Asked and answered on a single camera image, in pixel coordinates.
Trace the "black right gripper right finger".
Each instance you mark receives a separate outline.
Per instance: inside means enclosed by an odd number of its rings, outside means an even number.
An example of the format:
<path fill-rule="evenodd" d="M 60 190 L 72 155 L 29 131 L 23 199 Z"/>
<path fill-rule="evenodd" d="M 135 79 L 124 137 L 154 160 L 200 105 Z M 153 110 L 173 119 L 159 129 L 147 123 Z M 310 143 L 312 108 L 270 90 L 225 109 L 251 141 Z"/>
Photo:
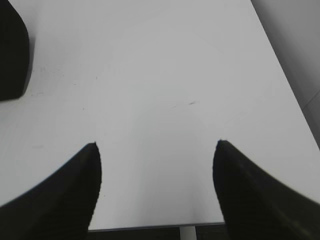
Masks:
<path fill-rule="evenodd" d="M 261 169 L 227 140 L 212 163 L 215 193 L 231 240 L 318 240 L 320 205 Z"/>

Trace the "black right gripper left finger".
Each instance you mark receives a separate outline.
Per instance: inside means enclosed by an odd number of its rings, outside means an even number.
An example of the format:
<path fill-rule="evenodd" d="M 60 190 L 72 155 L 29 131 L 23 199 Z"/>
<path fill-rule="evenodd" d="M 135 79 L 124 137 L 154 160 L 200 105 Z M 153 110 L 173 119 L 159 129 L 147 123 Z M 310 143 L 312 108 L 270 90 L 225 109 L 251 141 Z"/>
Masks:
<path fill-rule="evenodd" d="M 88 143 L 41 183 L 0 208 L 2 240 L 84 240 L 102 184 L 101 156 Z"/>

